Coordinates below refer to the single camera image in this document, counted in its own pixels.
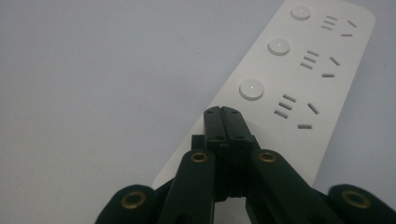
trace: round white button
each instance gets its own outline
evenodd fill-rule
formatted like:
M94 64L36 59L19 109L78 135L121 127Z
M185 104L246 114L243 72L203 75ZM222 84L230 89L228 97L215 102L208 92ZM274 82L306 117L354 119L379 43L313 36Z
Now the round white button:
M276 56L283 56L289 53L290 45L285 39L277 38L270 41L268 50Z
M264 94L264 86L256 79L246 79L239 87L239 93L246 100L255 101Z
M311 10L308 7L297 6L291 10L290 14L297 21L305 21L311 16Z

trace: black plastic part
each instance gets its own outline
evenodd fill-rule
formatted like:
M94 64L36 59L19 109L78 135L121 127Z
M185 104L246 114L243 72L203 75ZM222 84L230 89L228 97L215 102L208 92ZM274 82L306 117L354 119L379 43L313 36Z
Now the black plastic part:
M278 153L251 153L247 198L264 203L276 223L344 223Z
M253 202L247 198L246 209L251 224L276 224L264 202Z
M206 150L187 152L178 167L158 224L212 224L215 156Z
M260 148L241 113L230 107L211 107L204 113L205 149L216 155L216 202L228 197L245 197L248 185L247 162ZM201 143L193 138L193 145Z
M205 135L193 135L177 175L155 191L117 192L96 224L212 224L214 202L247 197L253 224L396 223L373 194L350 185L329 196L311 189L278 153L261 149L242 115L218 106L204 113Z
M153 224L157 196L153 189L133 185L119 190L96 219L96 224Z
M332 187L328 203L346 223L396 223L396 213L390 207L366 190L351 185Z

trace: gray background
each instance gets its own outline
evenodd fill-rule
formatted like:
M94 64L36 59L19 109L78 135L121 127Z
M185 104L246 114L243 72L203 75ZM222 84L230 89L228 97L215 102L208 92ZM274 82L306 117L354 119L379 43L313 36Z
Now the gray background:
M396 1L376 17L315 188L396 209ZM93 223L150 185L282 1L0 1L0 223Z

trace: white power strip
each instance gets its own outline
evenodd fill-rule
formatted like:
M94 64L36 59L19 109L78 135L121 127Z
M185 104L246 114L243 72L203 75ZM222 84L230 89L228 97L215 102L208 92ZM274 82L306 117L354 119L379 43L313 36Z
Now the white power strip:
M287 0L208 107L239 110L260 146L312 185L374 25L371 12L348 2ZM191 136L203 132L200 117L152 187L175 176ZM221 220L248 223L243 208L225 207L233 218Z

